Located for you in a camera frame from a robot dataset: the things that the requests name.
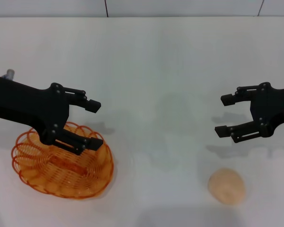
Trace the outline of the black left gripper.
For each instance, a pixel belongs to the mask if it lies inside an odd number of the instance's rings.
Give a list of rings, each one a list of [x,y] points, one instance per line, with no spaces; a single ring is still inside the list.
[[[53,145],[69,117],[69,105],[96,113],[101,103],[88,99],[84,90],[53,83],[36,89],[0,77],[0,118],[28,125],[45,145]]]

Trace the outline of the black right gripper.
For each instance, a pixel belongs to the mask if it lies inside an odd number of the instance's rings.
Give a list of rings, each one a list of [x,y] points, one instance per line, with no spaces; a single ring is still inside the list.
[[[237,87],[234,95],[223,95],[221,101],[224,106],[250,101],[254,121],[235,126],[217,126],[215,131],[220,138],[231,137],[235,143],[260,136],[267,138],[284,123],[284,88],[273,88],[269,82],[257,86]]]

